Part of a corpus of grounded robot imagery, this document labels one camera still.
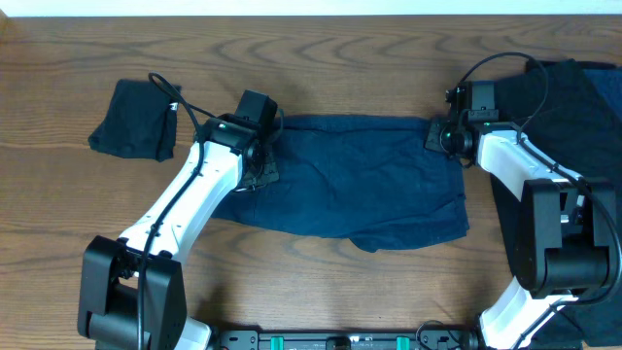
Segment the dark blue shorts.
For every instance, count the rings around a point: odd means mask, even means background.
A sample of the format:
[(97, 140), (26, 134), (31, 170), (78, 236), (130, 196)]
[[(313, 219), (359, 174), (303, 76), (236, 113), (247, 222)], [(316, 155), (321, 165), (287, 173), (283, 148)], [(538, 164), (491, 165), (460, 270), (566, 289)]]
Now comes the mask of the dark blue shorts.
[(287, 117), (273, 146), (278, 181), (229, 193), (214, 215), (349, 239), (367, 252), (462, 238), (469, 229), (463, 170), (425, 148), (429, 128), (416, 117)]

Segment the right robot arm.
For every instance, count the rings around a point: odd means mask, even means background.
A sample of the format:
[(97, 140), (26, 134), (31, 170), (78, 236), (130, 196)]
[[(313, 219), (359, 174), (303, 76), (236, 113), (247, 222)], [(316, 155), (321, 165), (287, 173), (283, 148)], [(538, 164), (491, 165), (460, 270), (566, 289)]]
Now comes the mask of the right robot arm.
[(611, 300), (621, 285), (621, 240), (611, 183), (589, 180), (536, 148), (513, 122), (432, 121), (428, 150), (476, 165), (514, 200), (513, 278), (477, 320), (479, 349), (520, 349), (567, 306)]

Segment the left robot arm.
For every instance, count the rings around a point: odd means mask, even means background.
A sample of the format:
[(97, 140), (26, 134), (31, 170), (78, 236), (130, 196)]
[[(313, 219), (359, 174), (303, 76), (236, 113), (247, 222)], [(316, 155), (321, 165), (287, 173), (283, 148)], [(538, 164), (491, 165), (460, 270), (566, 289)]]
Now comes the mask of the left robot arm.
[(187, 309), (183, 265), (220, 202), (263, 170), (275, 117), (208, 120), (181, 171), (119, 238), (97, 235), (83, 255), (78, 332), (98, 349), (207, 349), (213, 330)]

